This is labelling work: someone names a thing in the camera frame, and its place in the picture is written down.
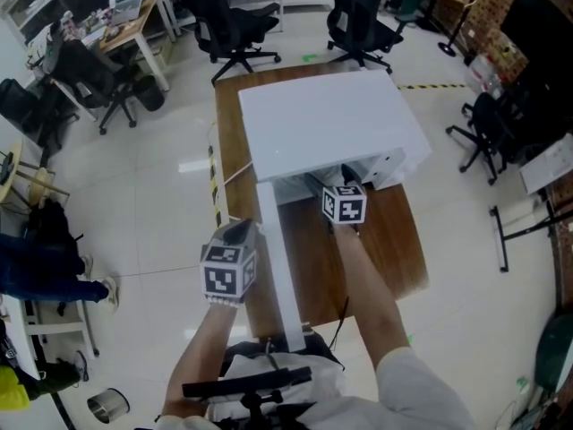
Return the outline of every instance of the trash can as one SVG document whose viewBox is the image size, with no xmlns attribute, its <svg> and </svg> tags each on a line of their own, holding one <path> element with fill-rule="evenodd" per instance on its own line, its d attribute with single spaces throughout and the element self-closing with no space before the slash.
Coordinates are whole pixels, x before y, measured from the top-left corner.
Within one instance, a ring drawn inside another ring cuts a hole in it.
<svg viewBox="0 0 573 430">
<path fill-rule="evenodd" d="M 133 95 L 149 111 L 159 110 L 165 103 L 163 91 L 159 88 L 155 76 L 147 75 L 135 82 Z"/>
<path fill-rule="evenodd" d="M 94 417 L 103 424 L 109 424 L 130 410 L 127 398 L 116 389 L 107 389 L 88 399 L 88 407 Z"/>
</svg>

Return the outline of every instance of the forearm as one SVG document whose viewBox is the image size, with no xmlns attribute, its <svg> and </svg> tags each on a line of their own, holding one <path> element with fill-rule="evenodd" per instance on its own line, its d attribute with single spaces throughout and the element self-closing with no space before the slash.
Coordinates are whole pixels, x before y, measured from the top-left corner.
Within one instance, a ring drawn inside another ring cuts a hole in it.
<svg viewBox="0 0 573 430">
<path fill-rule="evenodd" d="M 236 309 L 228 305 L 212 305 L 199 330 L 177 362 L 169 385 L 163 415 L 188 417 L 204 415 L 205 407 L 183 396 L 184 383 L 205 383 L 218 379 Z"/>
<path fill-rule="evenodd" d="M 335 227 L 350 305 L 374 367 L 391 350 L 409 346 L 394 296 L 376 270 L 360 237 Z"/>
</svg>

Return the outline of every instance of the white tile floor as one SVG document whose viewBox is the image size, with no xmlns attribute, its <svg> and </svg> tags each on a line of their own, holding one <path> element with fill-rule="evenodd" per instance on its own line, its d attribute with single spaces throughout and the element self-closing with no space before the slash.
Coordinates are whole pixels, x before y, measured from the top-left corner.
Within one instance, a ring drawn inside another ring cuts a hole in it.
<svg viewBox="0 0 573 430">
<path fill-rule="evenodd" d="M 302 64 L 309 54 L 317 55 L 313 62 L 339 56 L 326 49 L 326 15 L 288 14 L 285 32 L 269 34 L 265 49 L 281 54 L 280 66 Z M 406 29 L 405 41 L 387 56 L 395 83 L 464 82 L 460 57 L 443 55 L 440 39 Z M 253 66 L 275 67 L 266 60 Z M 218 68 L 193 36 L 185 36 L 175 46 L 167 73 L 171 91 L 159 112 L 134 105 L 138 126 L 128 128 L 118 113 L 105 137 L 91 122 L 75 123 L 53 160 L 56 182 L 72 191 L 67 215 L 73 234 L 85 234 L 81 251 L 94 255 L 96 277 L 115 276 L 120 286 L 116 314 L 88 304 L 101 352 L 90 363 L 91 380 L 61 394 L 79 430 L 106 428 L 85 400 L 107 387 L 122 391 L 133 406 L 107 428 L 152 428 L 170 371 L 207 309 L 196 266 L 200 245 L 215 227 L 205 163 L 216 115 L 210 77 Z M 550 241 L 541 231 L 509 244 L 510 273 L 500 274 L 488 207 L 498 203 L 505 220 L 517 219 L 511 228 L 532 220 L 533 202 L 518 173 L 509 170 L 489 187 L 480 164 L 458 172 L 467 149 L 444 129 L 465 125 L 460 109 L 475 99 L 471 91 L 412 90 L 404 97 L 434 153 L 405 183 L 430 286 L 399 306 L 418 355 L 459 392 L 478 428 L 493 428 L 518 399 L 516 379 L 532 378 L 536 344 L 554 307 Z M 335 325 L 319 331 L 330 340 Z M 244 311 L 235 331 L 237 339 L 248 336 Z M 62 337 L 49 342 L 53 354 L 64 357 L 72 345 Z M 336 355 L 347 367 L 348 392 L 375 399 L 372 366 L 354 319 L 346 321 Z"/>
</svg>

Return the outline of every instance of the green marker on floor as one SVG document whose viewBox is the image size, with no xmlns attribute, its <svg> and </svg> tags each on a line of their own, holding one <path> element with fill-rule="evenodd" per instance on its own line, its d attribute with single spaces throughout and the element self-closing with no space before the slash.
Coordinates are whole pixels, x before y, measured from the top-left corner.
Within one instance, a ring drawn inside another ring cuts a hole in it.
<svg viewBox="0 0 573 430">
<path fill-rule="evenodd" d="M 315 54 L 307 54 L 306 56 L 303 56 L 303 61 L 311 62 L 311 59 L 316 59 L 317 57 L 318 55 Z"/>
</svg>

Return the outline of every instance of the black office chair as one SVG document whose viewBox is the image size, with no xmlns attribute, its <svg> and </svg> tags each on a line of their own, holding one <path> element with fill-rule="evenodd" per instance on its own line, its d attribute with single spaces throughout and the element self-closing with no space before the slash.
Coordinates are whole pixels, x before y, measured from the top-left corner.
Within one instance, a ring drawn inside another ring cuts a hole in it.
<svg viewBox="0 0 573 430">
<path fill-rule="evenodd" d="M 54 85 L 43 82 L 38 86 L 39 97 L 25 90 L 16 80 L 5 79 L 0 84 L 0 115 L 40 148 L 46 148 L 50 138 L 62 149 L 59 129 L 75 113 L 65 113 L 65 96 Z"/>
<path fill-rule="evenodd" d="M 462 107 L 464 115 L 467 116 L 468 112 L 471 112 L 471 118 L 467 125 L 473 127 L 475 133 L 456 125 L 448 127 L 446 133 L 456 131 L 475 143 L 474 154 L 465 165 L 460 166 L 459 171 L 466 172 L 477 157 L 483 154 L 492 172 L 488 180 L 490 185 L 495 184 L 497 175 L 507 169 L 508 163 L 517 164 L 531 159 L 560 138 L 558 134 L 550 137 L 547 133 L 539 132 L 540 122 L 532 123 L 531 116 L 524 114 L 516 98 L 508 93 L 496 100 L 484 92 L 478 96 L 473 106 L 465 104 Z M 500 170 L 496 170 L 492 159 L 498 153 L 501 157 Z"/>
<path fill-rule="evenodd" d="M 382 61 L 382 56 L 368 53 L 380 50 L 388 54 L 394 45 L 404 40 L 401 33 L 406 25 L 417 18 L 412 15 L 399 16 L 398 29 L 394 31 L 377 20 L 380 3 L 381 0 L 334 0 L 334 9 L 327 19 L 332 38 L 328 48 L 338 47 L 346 54 L 330 62 L 354 59 L 364 67 L 364 60 L 368 60 L 386 67 L 386 71 L 392 73 L 390 65 Z"/>
<path fill-rule="evenodd" d="M 241 64 L 248 73 L 252 68 L 247 59 L 255 57 L 274 57 L 276 63 L 280 56 L 274 52 L 262 52 L 261 49 L 247 52 L 252 43 L 262 43 L 265 34 L 278 24 L 278 19 L 270 15 L 278 10 L 278 4 L 269 4 L 260 10 L 245 11 L 229 8 L 227 0 L 181 0 L 197 18 L 195 38 L 199 48 L 210 54 L 215 64 L 219 58 L 229 59 L 211 79 L 215 81 L 233 65 Z"/>
<path fill-rule="evenodd" d="M 125 105 L 125 101 L 133 95 L 137 72 L 137 66 L 129 65 L 118 72 L 111 72 L 81 41 L 75 39 L 64 42 L 56 67 L 50 75 L 72 88 L 74 97 L 84 107 L 108 107 L 99 124 L 99 133 L 106 135 L 107 121 L 118 107 L 125 112 L 130 127 L 137 125 Z M 88 90 L 87 96 L 81 93 L 80 84 Z"/>
</svg>

